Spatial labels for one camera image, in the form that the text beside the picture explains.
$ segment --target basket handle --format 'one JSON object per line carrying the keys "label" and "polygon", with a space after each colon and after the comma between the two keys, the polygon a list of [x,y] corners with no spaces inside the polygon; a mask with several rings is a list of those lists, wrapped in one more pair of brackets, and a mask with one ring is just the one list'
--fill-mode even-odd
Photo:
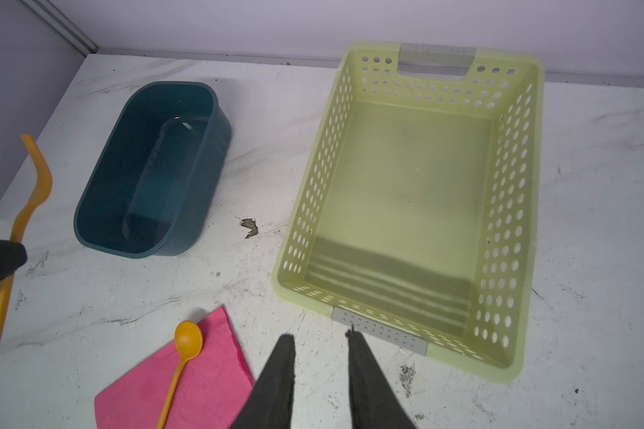
{"label": "basket handle", "polygon": [[402,43],[398,71],[462,77],[468,73],[475,52],[474,47]]}

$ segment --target marble countertop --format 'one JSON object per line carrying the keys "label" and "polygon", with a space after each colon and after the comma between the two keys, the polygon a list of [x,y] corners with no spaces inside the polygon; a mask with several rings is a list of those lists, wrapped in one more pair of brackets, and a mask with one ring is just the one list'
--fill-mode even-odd
{"label": "marble countertop", "polygon": [[[0,428],[94,428],[93,399],[224,305],[255,376],[296,339],[293,428],[351,427],[346,327],[281,301],[270,272],[333,69],[91,55],[38,144],[50,199],[26,229],[0,346]],[[129,260],[80,245],[73,215],[117,116],[156,80],[209,84],[233,127],[198,242]],[[418,428],[644,428],[644,89],[547,84],[525,366],[510,384],[367,337]],[[0,203],[0,238],[35,180]],[[257,222],[246,239],[242,219]],[[414,376],[403,379],[401,373]]]}

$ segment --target pink cloth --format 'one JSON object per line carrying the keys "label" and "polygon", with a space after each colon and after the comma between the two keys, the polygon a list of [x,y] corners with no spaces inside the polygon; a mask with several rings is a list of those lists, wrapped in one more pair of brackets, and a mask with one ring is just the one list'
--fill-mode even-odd
{"label": "pink cloth", "polygon": [[[253,390],[253,377],[219,307],[197,324],[203,350],[179,378],[165,428],[225,429]],[[162,411],[179,352],[172,341],[95,397],[98,429],[153,429]]]}

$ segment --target light green plastic basket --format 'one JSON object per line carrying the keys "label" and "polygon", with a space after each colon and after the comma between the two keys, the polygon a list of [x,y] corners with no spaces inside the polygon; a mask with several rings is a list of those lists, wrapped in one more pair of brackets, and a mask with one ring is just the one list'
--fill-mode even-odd
{"label": "light green plastic basket", "polygon": [[[445,64],[467,73],[416,75]],[[536,248],[543,82],[541,61],[524,54],[352,46],[275,292],[482,378],[515,379]]]}

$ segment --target orange plastic spoon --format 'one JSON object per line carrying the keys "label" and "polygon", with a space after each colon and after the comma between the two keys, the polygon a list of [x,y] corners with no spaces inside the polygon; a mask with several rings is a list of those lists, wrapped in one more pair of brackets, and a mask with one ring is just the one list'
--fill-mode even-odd
{"label": "orange plastic spoon", "polygon": [[[50,174],[50,168],[48,168],[43,154],[40,153],[38,146],[36,146],[34,138],[28,134],[21,134],[20,137],[31,155],[38,179],[35,182],[35,188],[29,197],[29,201],[22,211],[19,212],[12,225],[12,234],[9,236],[9,241],[16,243],[21,243],[26,224],[29,223],[31,214],[33,214],[36,207],[48,199],[48,195],[50,195],[50,191],[53,188],[53,177]],[[9,295],[12,291],[13,280],[14,276],[11,275],[0,282],[0,337],[3,334],[5,316],[8,313]]]}
{"label": "orange plastic spoon", "polygon": [[165,426],[167,414],[170,412],[170,405],[172,405],[174,391],[176,390],[177,383],[179,383],[179,376],[181,375],[181,371],[184,370],[186,362],[197,357],[203,349],[203,333],[195,323],[183,321],[179,323],[176,331],[174,331],[174,344],[176,345],[176,349],[179,350],[181,360],[172,377],[170,390],[167,392],[167,399],[165,399],[165,405],[162,407],[162,413],[160,414],[156,429],[163,429]]}

